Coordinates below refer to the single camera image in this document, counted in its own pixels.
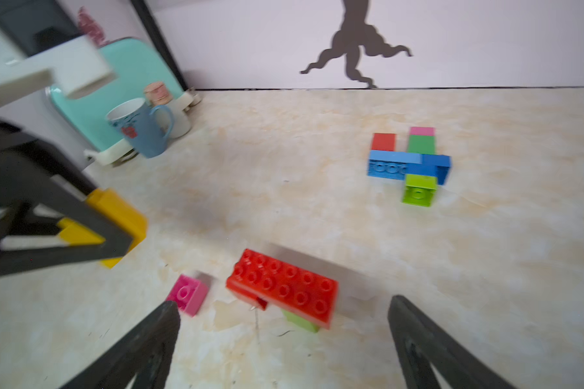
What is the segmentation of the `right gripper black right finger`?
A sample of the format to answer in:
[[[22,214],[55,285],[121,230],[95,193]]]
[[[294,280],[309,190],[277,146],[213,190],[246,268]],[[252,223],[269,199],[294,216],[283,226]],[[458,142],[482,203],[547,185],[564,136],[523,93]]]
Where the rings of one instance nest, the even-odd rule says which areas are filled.
[[[513,387],[406,297],[392,297],[388,321],[407,387],[438,388],[436,372],[452,388]]]

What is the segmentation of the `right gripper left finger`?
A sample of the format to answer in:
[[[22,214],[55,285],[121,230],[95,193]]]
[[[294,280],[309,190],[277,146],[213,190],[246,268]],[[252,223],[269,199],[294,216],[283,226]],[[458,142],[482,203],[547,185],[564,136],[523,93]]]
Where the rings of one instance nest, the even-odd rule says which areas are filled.
[[[178,306],[160,304],[65,388],[164,388],[180,329]]]

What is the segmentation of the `red square lego brick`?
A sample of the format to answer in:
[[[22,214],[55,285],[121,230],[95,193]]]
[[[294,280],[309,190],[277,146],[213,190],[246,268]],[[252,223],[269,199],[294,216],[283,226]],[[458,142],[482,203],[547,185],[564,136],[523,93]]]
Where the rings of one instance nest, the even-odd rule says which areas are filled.
[[[397,135],[394,133],[375,133],[371,141],[371,150],[395,152]]]

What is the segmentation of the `blue small lego brick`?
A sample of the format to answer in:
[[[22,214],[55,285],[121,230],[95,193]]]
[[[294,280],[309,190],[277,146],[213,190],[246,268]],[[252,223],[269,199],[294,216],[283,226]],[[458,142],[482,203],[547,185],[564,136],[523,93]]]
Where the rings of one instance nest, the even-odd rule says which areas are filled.
[[[406,174],[417,174],[437,178],[437,183],[444,186],[452,167],[452,158],[446,155],[421,154],[418,163],[408,163]]]

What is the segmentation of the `lime green lego brick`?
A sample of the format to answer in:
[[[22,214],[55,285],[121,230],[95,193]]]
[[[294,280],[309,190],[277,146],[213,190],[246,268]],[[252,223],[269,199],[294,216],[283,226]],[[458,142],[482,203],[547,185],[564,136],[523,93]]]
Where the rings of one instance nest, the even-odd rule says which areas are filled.
[[[435,176],[408,173],[404,180],[404,204],[420,207],[431,207],[434,195],[438,188]]]
[[[294,324],[295,326],[300,327],[308,332],[317,333],[321,329],[320,326],[289,311],[282,310],[282,314],[284,314],[286,320],[289,323]]]

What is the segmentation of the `blue long lego brick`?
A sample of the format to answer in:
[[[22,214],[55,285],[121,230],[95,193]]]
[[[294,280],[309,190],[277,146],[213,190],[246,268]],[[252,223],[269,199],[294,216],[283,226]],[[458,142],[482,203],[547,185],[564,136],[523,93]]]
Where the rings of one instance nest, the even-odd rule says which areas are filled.
[[[404,180],[408,165],[422,163],[422,155],[410,152],[371,150],[368,157],[368,176]]]

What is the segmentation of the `magenta lego brick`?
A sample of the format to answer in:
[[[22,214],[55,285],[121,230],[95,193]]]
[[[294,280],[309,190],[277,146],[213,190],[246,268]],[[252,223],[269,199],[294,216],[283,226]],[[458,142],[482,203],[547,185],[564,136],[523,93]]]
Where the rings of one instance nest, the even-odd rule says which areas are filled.
[[[178,310],[194,317],[198,314],[209,291],[201,280],[180,275],[167,295],[167,301],[174,301]]]

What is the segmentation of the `red long lego brick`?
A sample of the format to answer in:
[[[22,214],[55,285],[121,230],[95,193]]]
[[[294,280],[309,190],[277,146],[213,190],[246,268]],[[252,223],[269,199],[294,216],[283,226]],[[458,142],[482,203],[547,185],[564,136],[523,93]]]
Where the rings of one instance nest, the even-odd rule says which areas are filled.
[[[326,329],[338,295],[337,281],[250,249],[234,265],[225,286],[257,309],[274,305]]]

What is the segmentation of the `yellow lego brick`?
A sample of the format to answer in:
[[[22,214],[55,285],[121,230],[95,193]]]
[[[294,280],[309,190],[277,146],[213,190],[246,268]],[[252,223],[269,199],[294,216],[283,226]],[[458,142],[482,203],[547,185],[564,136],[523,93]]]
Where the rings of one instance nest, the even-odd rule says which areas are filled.
[[[113,222],[131,238],[125,254],[86,259],[86,262],[96,261],[107,268],[112,268],[146,239],[148,219],[116,191],[97,188],[85,197],[83,203]],[[99,246],[105,242],[105,238],[99,233],[65,216],[55,218],[53,226],[57,228],[56,237],[68,247]]]

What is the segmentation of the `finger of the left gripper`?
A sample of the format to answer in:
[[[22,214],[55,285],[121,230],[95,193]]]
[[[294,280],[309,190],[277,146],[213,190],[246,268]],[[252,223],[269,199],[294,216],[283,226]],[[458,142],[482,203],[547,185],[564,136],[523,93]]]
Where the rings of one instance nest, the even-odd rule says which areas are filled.
[[[0,120],[0,243],[7,237],[57,236],[62,217],[102,238],[83,246],[12,251],[0,246],[0,277],[128,253],[133,242],[130,233],[65,190],[53,180],[55,176],[83,195],[96,189],[56,146]]]

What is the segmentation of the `pink lego brick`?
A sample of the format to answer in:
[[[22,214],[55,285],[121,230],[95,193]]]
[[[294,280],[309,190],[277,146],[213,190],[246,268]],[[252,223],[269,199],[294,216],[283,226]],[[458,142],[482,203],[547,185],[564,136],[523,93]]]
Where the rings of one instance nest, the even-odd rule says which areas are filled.
[[[435,136],[436,129],[434,127],[426,126],[412,126],[410,134],[412,136]]]

